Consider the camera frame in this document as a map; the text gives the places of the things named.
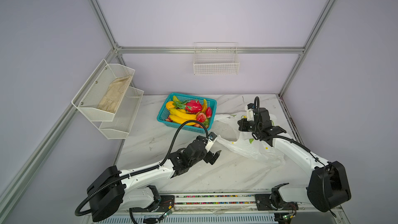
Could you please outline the white lemon print plastic bag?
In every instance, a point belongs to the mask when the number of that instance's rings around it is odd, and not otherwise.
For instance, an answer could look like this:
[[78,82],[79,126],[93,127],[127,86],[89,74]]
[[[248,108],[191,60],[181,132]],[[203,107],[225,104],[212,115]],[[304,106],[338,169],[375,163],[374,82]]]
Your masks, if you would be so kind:
[[217,143],[235,154],[266,164],[270,168],[285,165],[284,154],[281,151],[270,147],[266,142],[255,140],[252,133],[238,129],[237,122],[246,116],[246,112],[217,114],[211,128],[218,136]]

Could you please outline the red fake strawberry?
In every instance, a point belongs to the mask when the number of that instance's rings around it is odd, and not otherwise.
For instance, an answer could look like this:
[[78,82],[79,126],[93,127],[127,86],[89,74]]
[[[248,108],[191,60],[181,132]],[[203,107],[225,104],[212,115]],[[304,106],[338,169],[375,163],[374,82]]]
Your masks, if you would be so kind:
[[198,122],[204,123],[206,121],[206,119],[207,119],[207,117],[206,117],[206,115],[204,113],[199,113],[197,115],[197,121]]

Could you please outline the pink fake dragon fruit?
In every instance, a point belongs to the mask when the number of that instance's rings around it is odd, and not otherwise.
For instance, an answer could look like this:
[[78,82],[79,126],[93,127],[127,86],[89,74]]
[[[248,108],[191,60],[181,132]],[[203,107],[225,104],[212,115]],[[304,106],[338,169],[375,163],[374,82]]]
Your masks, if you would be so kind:
[[191,114],[197,114],[202,111],[202,105],[199,100],[191,100],[185,104],[185,110]]

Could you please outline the yellow fake banana bunch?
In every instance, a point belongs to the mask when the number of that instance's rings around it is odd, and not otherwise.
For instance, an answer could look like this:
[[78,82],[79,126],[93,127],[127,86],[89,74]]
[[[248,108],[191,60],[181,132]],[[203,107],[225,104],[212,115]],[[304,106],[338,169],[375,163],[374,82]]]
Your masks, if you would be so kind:
[[170,112],[169,118],[174,123],[183,124],[188,120],[197,119],[196,114],[187,114],[186,112],[182,112],[181,110],[175,108],[171,108],[169,112]]

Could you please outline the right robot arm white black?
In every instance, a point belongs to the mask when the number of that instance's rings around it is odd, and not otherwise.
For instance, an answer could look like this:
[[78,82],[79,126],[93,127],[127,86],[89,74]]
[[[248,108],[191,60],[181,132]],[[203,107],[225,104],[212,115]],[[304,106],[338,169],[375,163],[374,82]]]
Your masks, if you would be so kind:
[[274,126],[266,108],[249,104],[246,115],[239,120],[238,129],[252,134],[255,140],[266,142],[297,164],[309,177],[305,185],[279,184],[272,188],[271,207],[284,208],[289,203],[311,204],[321,212],[349,201],[351,192],[345,167],[314,154],[309,148],[287,137],[280,126]]

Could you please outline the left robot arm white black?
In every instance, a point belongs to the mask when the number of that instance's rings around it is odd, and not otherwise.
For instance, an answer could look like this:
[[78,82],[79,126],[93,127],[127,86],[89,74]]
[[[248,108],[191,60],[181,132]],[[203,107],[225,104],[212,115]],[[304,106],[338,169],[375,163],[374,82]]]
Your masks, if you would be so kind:
[[170,153],[165,162],[122,171],[116,166],[108,167],[88,187],[90,208],[83,214],[91,214],[94,222],[100,222],[120,208],[142,212],[155,211],[161,202],[155,184],[188,172],[200,161],[214,164],[221,153],[210,151],[217,138],[219,136],[213,132],[210,132],[207,138],[198,136],[186,148]]

